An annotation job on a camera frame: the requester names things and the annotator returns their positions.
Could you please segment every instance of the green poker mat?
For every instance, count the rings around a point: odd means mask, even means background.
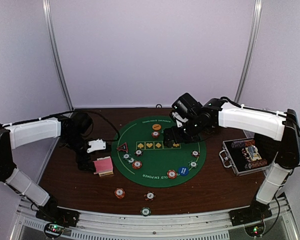
[[[152,137],[153,125],[161,125],[158,138]],[[172,148],[163,144],[163,130],[174,126],[175,123],[167,116],[148,116],[136,119],[125,125],[120,132],[120,139],[112,144],[111,158],[116,168],[129,180],[153,188],[168,188],[183,184],[193,178],[203,167],[207,149],[202,142],[174,144]],[[126,152],[117,150],[127,144],[131,158],[142,163],[141,168],[134,169],[132,164],[123,158]],[[141,156],[135,151],[142,150]],[[198,157],[192,156],[192,151],[198,151]],[[197,162],[197,167],[190,167],[189,163]],[[188,174],[178,173],[180,167],[188,168]],[[167,172],[177,172],[176,178],[168,178]]]

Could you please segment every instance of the black robotic arm joint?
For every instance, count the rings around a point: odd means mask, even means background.
[[[8,179],[16,167],[12,157],[10,131],[0,124],[0,181]]]
[[[88,141],[82,136],[93,124],[91,117],[84,112],[75,112],[71,117],[58,116],[61,124],[61,142],[76,153],[75,161],[81,171],[94,173],[95,165],[91,162],[91,155],[87,153]]]
[[[275,158],[275,163],[284,169],[294,169],[300,163],[300,134],[296,124],[297,113],[288,109],[280,148]]]
[[[173,126],[163,131],[163,144],[171,147],[173,143],[200,142],[199,134],[204,128],[219,126],[219,111],[226,101],[212,98],[204,106],[196,101],[189,93],[180,96],[172,104],[170,117],[175,121],[174,113],[178,113],[186,122],[182,127]]]

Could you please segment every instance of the white poker chip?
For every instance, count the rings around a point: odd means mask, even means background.
[[[154,195],[152,192],[148,192],[148,193],[146,194],[146,197],[147,197],[149,200],[151,200],[151,199],[153,199],[153,198],[155,197],[155,195]]]
[[[197,165],[198,165],[198,164],[197,164],[195,161],[192,161],[192,162],[190,163],[190,166],[191,166],[192,168],[196,168]]]
[[[135,161],[135,159],[132,157],[130,159],[128,159],[128,163],[132,164]]]
[[[135,166],[135,167],[140,167],[140,166],[141,166],[141,162],[136,161],[136,162],[134,163],[134,166]]]
[[[176,176],[176,173],[174,171],[170,171],[168,174],[172,178]]]
[[[144,207],[144,208],[141,209],[141,215],[142,215],[142,216],[147,217],[147,216],[149,216],[150,214],[151,214],[150,208]]]
[[[194,156],[194,157],[198,157],[200,154],[199,154],[198,151],[192,151],[191,155]]]
[[[143,152],[142,152],[140,149],[138,149],[138,150],[136,150],[136,151],[134,152],[134,154],[135,154],[137,157],[139,157],[139,156],[141,156],[141,155],[143,154]]]
[[[130,155],[128,153],[126,153],[125,155],[123,155],[123,158],[128,159],[128,158],[130,158]]]
[[[122,194],[124,194],[124,191],[122,191],[122,189],[117,189],[115,191],[115,193],[118,195],[118,196],[121,196]]]

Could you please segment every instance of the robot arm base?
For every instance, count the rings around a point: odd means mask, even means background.
[[[265,205],[260,202],[253,201],[251,206],[231,210],[229,215],[232,226],[238,226],[269,218],[272,216],[272,212],[269,210],[268,204]]]
[[[79,212],[58,207],[57,200],[50,196],[50,199],[44,206],[39,206],[35,217],[53,222],[64,227],[76,227],[79,220]]]

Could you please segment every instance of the wooden table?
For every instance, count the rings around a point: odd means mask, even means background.
[[[118,129],[137,118],[165,115],[169,108],[107,108],[95,109],[108,118]],[[113,129],[101,118],[94,120],[93,138],[112,139]],[[225,169],[218,153],[222,141],[244,138],[241,130],[218,128],[206,140],[207,155],[201,171],[191,180],[169,188],[151,188],[138,185],[125,178],[114,166],[114,175],[100,178],[92,173],[79,171],[75,153],[56,147],[44,171],[40,186],[54,195],[59,206],[112,214],[139,215],[143,207],[151,208],[153,215],[201,213],[248,206],[264,174],[257,172],[235,176],[232,169]],[[108,154],[96,153],[95,158]],[[116,188],[125,190],[125,198],[115,197]],[[145,201],[144,193],[153,191],[153,202]]]

